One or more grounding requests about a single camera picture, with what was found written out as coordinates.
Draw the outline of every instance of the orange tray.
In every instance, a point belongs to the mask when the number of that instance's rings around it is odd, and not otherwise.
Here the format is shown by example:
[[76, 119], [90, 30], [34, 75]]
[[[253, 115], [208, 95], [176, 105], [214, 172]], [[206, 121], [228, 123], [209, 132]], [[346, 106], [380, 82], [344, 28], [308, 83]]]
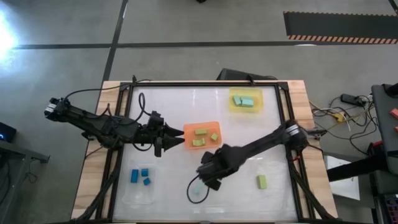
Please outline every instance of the orange tray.
[[[196, 129], [207, 129], [206, 134], [196, 135]], [[217, 134], [217, 140], [212, 140], [210, 137], [212, 134]], [[204, 138], [206, 141], [206, 145], [204, 146], [193, 146], [193, 140], [199, 140]], [[186, 124], [184, 125], [184, 139], [185, 139], [185, 147], [187, 149], [209, 149], [209, 148], [217, 148], [220, 146], [221, 139], [221, 130], [220, 124], [217, 121], [212, 122], [204, 122], [204, 123], [195, 123], [195, 124]]]

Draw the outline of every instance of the wooden table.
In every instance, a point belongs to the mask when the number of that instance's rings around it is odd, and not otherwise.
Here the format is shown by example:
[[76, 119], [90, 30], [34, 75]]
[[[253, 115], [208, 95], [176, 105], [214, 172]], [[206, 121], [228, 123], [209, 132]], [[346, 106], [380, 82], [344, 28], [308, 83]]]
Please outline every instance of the wooden table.
[[[295, 119], [305, 129], [310, 129], [314, 127], [310, 104], [308, 102], [308, 96], [305, 90], [305, 84], [303, 80], [286, 80], [286, 81], [278, 80], [278, 81], [265, 81], [265, 82], [288, 82]], [[103, 88], [119, 86], [120, 83], [121, 82], [104, 82]], [[106, 109], [106, 105], [108, 103], [110, 104], [110, 108], [114, 113], [116, 102], [118, 99], [118, 93], [119, 93], [119, 88], [115, 88], [112, 90], [103, 90], [99, 97], [96, 113], [101, 114]], [[126, 105], [125, 101], [126, 99], [124, 99], [124, 103], [122, 103], [122, 111], [124, 111], [124, 106]], [[310, 144], [314, 146], [319, 146], [319, 142], [315, 140], [311, 140]], [[100, 146], [99, 143], [96, 141], [90, 142], [86, 153], [88, 154], [94, 151], [95, 149], [99, 148], [99, 146]], [[96, 194], [99, 192], [103, 177], [106, 151], [107, 149], [101, 149], [98, 152], [92, 154], [90, 157], [88, 157], [85, 160], [80, 177], [80, 183], [76, 193], [75, 204], [73, 206], [72, 218], [79, 217], [85, 211], [87, 206], [90, 205], [90, 203], [95, 198]], [[331, 188], [329, 185], [328, 176], [326, 174], [326, 167], [323, 161], [322, 153], [319, 150], [308, 147], [303, 151], [303, 159], [305, 162], [305, 169], [307, 171], [308, 183], [310, 185], [311, 191], [316, 196], [318, 201], [326, 208], [326, 210], [334, 217], [337, 217], [336, 206], [331, 193]], [[103, 217], [107, 216], [110, 191], [111, 189], [108, 191], [105, 198]], [[301, 190], [299, 194], [300, 194], [300, 200], [302, 204], [304, 217], [308, 217], [308, 210], [305, 202], [305, 197], [303, 196]]]

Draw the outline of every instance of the black box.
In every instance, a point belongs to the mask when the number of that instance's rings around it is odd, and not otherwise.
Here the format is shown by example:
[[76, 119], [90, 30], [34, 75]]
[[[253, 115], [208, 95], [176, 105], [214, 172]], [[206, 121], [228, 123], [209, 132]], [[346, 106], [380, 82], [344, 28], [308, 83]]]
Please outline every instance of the black box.
[[0, 122], [0, 141], [12, 142], [17, 130]]

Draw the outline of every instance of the yellow tray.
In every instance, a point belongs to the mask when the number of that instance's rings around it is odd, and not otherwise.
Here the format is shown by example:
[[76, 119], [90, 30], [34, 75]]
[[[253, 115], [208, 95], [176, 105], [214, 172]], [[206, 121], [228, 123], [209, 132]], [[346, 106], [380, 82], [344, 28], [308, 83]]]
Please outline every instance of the yellow tray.
[[[254, 106], [252, 108], [236, 106], [234, 96], [250, 96], [253, 98]], [[232, 112], [258, 113], [264, 107], [262, 99], [262, 89], [260, 88], [238, 88], [229, 89], [229, 110]]]

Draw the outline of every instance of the blue block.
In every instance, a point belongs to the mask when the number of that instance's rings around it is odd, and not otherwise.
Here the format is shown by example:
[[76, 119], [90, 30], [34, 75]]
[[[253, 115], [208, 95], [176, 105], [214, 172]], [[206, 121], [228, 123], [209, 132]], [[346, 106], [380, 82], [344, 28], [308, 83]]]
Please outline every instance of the blue block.
[[141, 170], [141, 176], [147, 177], [149, 175], [149, 169], [142, 169]]
[[131, 183], [138, 183], [138, 174], [139, 171], [137, 169], [133, 169], [131, 171], [131, 180], [130, 180]]
[[241, 98], [239, 96], [234, 96], [234, 103], [236, 106], [240, 106], [242, 104]]
[[144, 185], [147, 186], [147, 185], [149, 185], [149, 184], [150, 184], [150, 179], [149, 179], [149, 178], [146, 178], [146, 179], [144, 180]]

